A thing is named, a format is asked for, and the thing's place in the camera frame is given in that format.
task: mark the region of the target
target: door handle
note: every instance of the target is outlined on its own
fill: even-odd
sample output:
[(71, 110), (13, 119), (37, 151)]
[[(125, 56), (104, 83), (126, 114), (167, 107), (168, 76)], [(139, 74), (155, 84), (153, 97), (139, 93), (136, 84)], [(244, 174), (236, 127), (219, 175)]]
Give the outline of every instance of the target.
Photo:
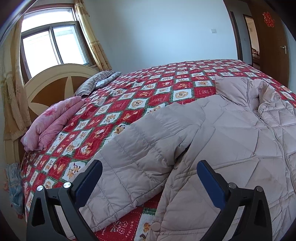
[(287, 54), (287, 46), (285, 45), (284, 47), (281, 47), (282, 49), (285, 50), (285, 54)]

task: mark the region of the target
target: floral curtain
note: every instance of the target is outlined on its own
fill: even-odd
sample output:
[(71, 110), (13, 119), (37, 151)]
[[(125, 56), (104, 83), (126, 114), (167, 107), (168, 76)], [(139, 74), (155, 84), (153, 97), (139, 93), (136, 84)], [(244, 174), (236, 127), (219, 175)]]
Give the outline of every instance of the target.
[(76, 14), (79, 18), (79, 23), (83, 34), (87, 40), (92, 56), (100, 71), (111, 70), (112, 67), (106, 57), (106, 54), (94, 35), (94, 32), (89, 23), (89, 13), (86, 11), (83, 0), (74, 0)]
[(4, 140), (15, 141), (32, 123), (20, 68), (21, 18), (0, 49), (0, 82), (4, 108)]

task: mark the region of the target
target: window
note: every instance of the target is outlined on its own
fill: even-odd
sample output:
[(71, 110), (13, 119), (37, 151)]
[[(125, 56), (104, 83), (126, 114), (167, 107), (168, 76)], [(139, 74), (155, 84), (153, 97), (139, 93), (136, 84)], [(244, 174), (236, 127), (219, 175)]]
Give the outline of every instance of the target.
[(25, 15), (21, 53), (28, 79), (58, 64), (92, 65), (72, 7)]

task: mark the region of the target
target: blue towel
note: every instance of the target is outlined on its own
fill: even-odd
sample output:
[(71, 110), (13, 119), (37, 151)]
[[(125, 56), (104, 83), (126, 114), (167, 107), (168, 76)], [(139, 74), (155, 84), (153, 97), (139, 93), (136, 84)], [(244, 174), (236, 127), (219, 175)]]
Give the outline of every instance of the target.
[(6, 166), (6, 175), (9, 189), (9, 199), (17, 214), (23, 214), (24, 194), (22, 192), (22, 178), (19, 163)]

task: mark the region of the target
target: red checkered bedspread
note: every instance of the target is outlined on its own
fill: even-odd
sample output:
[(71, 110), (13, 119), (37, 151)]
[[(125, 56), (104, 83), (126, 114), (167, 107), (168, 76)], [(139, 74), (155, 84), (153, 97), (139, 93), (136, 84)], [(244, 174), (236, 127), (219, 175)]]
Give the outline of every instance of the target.
[[(214, 75), (261, 78), (296, 107), (296, 95), (239, 60), (187, 61), (123, 75), (94, 91), (46, 150), (28, 153), (23, 165), (26, 218), (36, 187), (60, 187), (115, 135), (146, 113), (172, 102), (186, 104), (215, 94)], [(160, 195), (96, 233), (101, 241), (142, 241)]]

